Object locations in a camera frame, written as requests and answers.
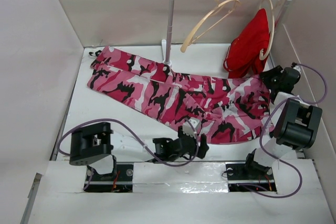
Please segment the pink camouflage trousers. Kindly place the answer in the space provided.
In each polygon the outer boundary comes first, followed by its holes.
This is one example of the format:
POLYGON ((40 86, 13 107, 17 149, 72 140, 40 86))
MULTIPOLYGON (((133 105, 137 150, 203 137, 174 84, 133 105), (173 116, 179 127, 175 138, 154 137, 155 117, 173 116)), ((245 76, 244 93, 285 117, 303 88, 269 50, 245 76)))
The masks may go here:
POLYGON ((223 79, 174 72, 168 65, 113 47, 91 64, 91 90, 177 130, 197 119, 210 144, 251 141, 274 130, 270 93, 259 76, 223 79))

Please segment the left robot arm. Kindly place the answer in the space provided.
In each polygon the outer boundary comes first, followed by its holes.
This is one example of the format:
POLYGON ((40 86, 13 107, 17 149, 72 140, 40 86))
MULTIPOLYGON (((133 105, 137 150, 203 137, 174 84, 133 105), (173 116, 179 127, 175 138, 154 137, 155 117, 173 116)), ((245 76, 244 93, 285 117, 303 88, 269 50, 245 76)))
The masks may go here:
MULTIPOLYGON (((177 138, 154 138, 154 151, 129 128, 133 139, 138 141, 144 150, 152 156, 151 163, 174 166, 172 162, 179 158, 186 160, 184 166, 195 158, 203 159, 209 150, 206 136, 198 135, 196 120, 187 120, 177 130, 177 138)), ((112 180, 117 175, 117 159, 112 151, 111 143, 113 130, 106 121, 95 121, 94 124, 84 125, 71 132, 69 164, 72 166, 87 166, 102 176, 105 180, 112 180)))

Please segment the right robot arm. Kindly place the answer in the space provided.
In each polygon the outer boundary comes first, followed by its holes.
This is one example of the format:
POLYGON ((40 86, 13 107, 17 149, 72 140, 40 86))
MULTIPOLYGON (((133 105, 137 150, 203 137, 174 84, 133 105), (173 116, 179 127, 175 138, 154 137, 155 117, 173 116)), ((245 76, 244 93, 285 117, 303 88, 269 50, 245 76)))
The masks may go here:
POLYGON ((254 179, 266 174, 277 159, 291 150, 310 148, 317 137, 322 117, 322 109, 316 102, 308 102, 292 94, 295 84, 301 77, 302 64, 292 63, 290 67, 277 66, 260 74, 263 83, 270 91, 270 100, 276 107, 269 119, 279 118, 271 139, 247 155, 243 173, 254 179))

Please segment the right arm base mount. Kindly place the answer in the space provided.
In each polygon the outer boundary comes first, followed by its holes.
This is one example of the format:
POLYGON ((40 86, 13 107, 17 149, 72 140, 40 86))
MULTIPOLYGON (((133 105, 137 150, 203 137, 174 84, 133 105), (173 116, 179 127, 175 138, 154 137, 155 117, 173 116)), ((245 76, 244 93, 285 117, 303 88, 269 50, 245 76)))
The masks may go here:
POLYGON ((276 184, 271 167, 254 161, 256 149, 249 153, 245 161, 228 162, 221 176, 227 179, 229 192, 276 192, 276 184))

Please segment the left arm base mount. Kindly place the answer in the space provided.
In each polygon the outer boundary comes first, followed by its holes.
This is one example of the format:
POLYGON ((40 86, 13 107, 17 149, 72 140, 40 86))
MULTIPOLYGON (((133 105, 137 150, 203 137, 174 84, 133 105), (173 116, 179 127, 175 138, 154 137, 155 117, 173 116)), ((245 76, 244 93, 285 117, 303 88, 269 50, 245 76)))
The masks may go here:
POLYGON ((134 162, 116 162, 111 174, 99 175, 87 166, 83 190, 87 193, 132 193, 134 162))

